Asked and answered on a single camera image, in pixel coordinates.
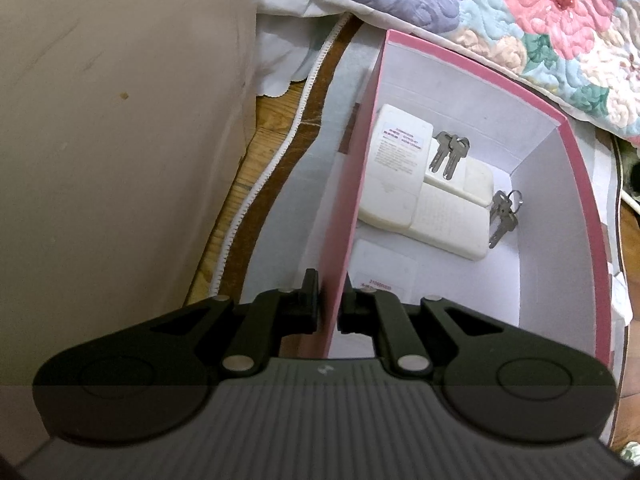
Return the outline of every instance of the white cardboard box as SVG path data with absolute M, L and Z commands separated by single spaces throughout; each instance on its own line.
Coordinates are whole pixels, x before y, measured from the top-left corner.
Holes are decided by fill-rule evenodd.
M 517 229 L 483 260 L 357 221 L 371 129 L 384 104 L 428 121 L 434 131 L 468 137 L 472 156 L 495 168 L 495 189 L 522 192 Z M 385 283 L 402 289 L 405 301 L 443 296 L 609 363 L 605 241 L 571 126 L 555 108 L 487 67 L 390 30 L 337 170 L 337 187 L 323 199 L 332 208 L 319 257 L 325 311 L 321 330 L 303 339 L 301 356 L 327 355 L 348 270 L 397 281 L 393 271 L 385 275 L 382 261 L 353 268 L 354 245 L 358 254 L 358 244 L 369 252 L 373 244 L 380 254 L 393 251 L 413 262 L 403 283 Z

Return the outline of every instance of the silver key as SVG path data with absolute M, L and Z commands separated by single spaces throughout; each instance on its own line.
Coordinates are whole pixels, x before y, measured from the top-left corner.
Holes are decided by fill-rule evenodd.
M 514 214 L 514 212 L 509 209 L 504 216 L 500 216 L 500 225 L 495 230 L 495 233 L 491 235 L 489 238 L 489 248 L 493 249 L 498 242 L 502 239 L 502 237 L 513 231 L 518 225 L 518 218 Z
M 469 152 L 469 139 L 466 137 L 458 138 L 457 135 L 451 136 L 451 140 L 449 141 L 449 161 L 444 168 L 444 172 L 442 176 L 447 180 L 451 180 L 453 177 L 453 172 L 456 171 L 456 166 L 458 165 L 461 158 L 465 158 L 466 154 Z
M 435 139 L 438 141 L 440 145 L 438 146 L 438 151 L 436 152 L 436 156 L 433 157 L 433 160 L 429 165 L 429 169 L 431 170 L 431 173 L 438 172 L 438 170 L 440 169 L 440 166 L 442 166 L 442 161 L 447 155 L 449 155 L 449 152 L 451 151 L 449 148 L 449 143 L 451 142 L 451 135 L 449 135 L 447 132 L 440 132 L 439 134 L 436 135 Z
M 491 200 L 491 209 L 489 211 L 489 224 L 492 224 L 494 220 L 500 216 L 507 214 L 508 210 L 511 210 L 513 202 L 509 199 L 503 191 L 497 191 L 494 198 Z

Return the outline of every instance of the black clamp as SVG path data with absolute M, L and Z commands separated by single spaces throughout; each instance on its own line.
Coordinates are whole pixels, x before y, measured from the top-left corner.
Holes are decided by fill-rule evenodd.
M 33 399 L 50 434 L 84 445 L 145 440 L 183 424 L 223 379 L 258 373 L 280 339 L 318 327 L 318 273 L 250 304 L 216 296 L 70 348 L 44 363 Z
M 389 373 L 426 380 L 458 416 L 500 438 L 597 437 L 615 404 L 615 382 L 593 357 L 443 298 L 407 305 L 347 280 L 338 329 L 371 336 Z M 410 353 L 430 365 L 404 368 Z

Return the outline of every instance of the white cable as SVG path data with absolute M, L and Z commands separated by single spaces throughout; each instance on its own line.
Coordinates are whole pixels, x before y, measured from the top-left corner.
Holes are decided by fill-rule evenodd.
M 242 219 L 244 218 L 244 215 L 248 211 L 249 206 L 255 200 L 255 197 L 258 195 L 258 193 L 260 193 L 262 186 L 264 186 L 264 184 L 267 182 L 267 179 L 271 176 L 271 173 L 273 173 L 276 166 L 284 156 L 285 152 L 287 151 L 287 148 L 293 141 L 293 138 L 296 136 L 296 132 L 298 131 L 298 127 L 300 126 L 300 122 L 302 120 L 302 112 L 305 110 L 306 101 L 308 100 L 311 89 L 313 88 L 313 85 L 316 82 L 316 77 L 318 77 L 320 66 L 324 61 L 326 54 L 329 52 L 329 49 L 331 49 L 331 47 L 333 46 L 335 39 L 338 37 L 338 34 L 340 34 L 340 31 L 342 30 L 344 25 L 349 21 L 350 17 L 351 17 L 350 13 L 348 12 L 345 13 L 340 18 L 338 23 L 335 24 L 334 28 L 332 28 L 332 31 L 329 33 L 329 36 L 326 38 L 324 44 L 322 45 L 322 48 L 320 49 L 320 52 L 318 53 L 318 58 L 316 59 L 316 62 L 314 63 L 314 66 L 311 69 L 311 72 L 309 73 L 309 76 L 306 79 L 305 87 L 302 90 L 302 97 L 300 98 L 300 104 L 298 104 L 298 110 L 296 111 L 296 115 L 293 119 L 293 124 L 291 125 L 291 129 L 289 130 L 287 137 L 285 138 L 284 142 L 282 143 L 278 151 L 275 153 L 275 155 L 273 155 L 273 158 L 271 159 L 271 162 L 269 163 L 269 165 L 265 168 L 261 176 L 258 178 L 254 186 L 251 188 L 251 191 L 249 192 L 249 194 L 242 201 L 240 209 L 238 209 L 238 212 L 234 216 L 234 219 L 231 222 L 231 226 L 229 227 L 229 230 L 226 232 L 225 239 L 222 242 L 222 247 L 220 248 L 220 255 L 218 256 L 218 263 L 216 265 L 216 270 L 213 274 L 211 285 L 209 286 L 210 297 L 215 296 L 218 293 L 218 289 L 220 288 L 220 281 L 222 280 L 222 274 L 224 273 L 224 270 L 225 270 L 226 259 L 229 256 L 229 251 L 231 250 L 231 244 L 233 243 L 236 233 L 238 232 L 238 228 L 242 223 Z
M 633 198 L 631 198 L 631 195 L 629 195 L 629 193 L 627 193 L 624 189 L 620 190 L 620 198 L 626 202 L 626 204 L 633 209 L 636 214 L 640 215 L 640 204 L 638 202 L 636 202 Z

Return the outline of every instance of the floral quilt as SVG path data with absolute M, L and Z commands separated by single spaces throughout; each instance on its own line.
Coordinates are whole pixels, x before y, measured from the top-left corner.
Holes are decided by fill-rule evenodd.
M 640 146 L 640 0 L 353 1 L 453 41 Z

